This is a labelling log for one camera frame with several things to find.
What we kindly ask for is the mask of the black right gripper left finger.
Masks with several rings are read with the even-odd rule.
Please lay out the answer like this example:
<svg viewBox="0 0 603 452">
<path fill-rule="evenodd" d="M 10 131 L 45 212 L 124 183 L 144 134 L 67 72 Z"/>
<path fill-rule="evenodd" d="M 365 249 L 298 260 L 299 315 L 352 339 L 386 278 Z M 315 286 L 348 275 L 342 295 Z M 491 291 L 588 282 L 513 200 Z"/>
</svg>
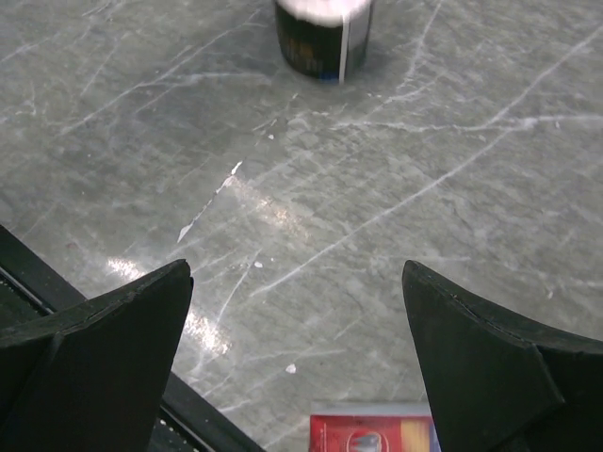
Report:
<svg viewBox="0 0 603 452">
<path fill-rule="evenodd" d="M 4 451 L 144 451 L 191 302 L 176 260 L 1 330 Z"/>
</svg>

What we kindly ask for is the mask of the black roll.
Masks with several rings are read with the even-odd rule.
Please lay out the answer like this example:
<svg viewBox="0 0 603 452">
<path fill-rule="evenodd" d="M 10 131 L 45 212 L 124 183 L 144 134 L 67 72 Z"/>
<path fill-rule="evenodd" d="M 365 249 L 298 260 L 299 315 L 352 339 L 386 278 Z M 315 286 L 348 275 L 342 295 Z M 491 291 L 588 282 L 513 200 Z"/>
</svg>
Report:
<svg viewBox="0 0 603 452">
<path fill-rule="evenodd" d="M 298 73 L 343 83 L 365 63 L 372 1 L 275 1 L 281 53 Z"/>
</svg>

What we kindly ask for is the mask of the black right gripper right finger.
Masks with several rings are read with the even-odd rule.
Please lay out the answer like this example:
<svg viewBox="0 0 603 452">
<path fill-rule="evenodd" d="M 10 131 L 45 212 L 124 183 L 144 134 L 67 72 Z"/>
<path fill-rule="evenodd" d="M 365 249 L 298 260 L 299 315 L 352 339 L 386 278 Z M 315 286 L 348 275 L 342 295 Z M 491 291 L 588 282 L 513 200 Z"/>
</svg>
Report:
<svg viewBox="0 0 603 452">
<path fill-rule="evenodd" d="M 401 282 L 442 450 L 601 450 L 600 341 L 515 313 L 416 261 Z"/>
</svg>

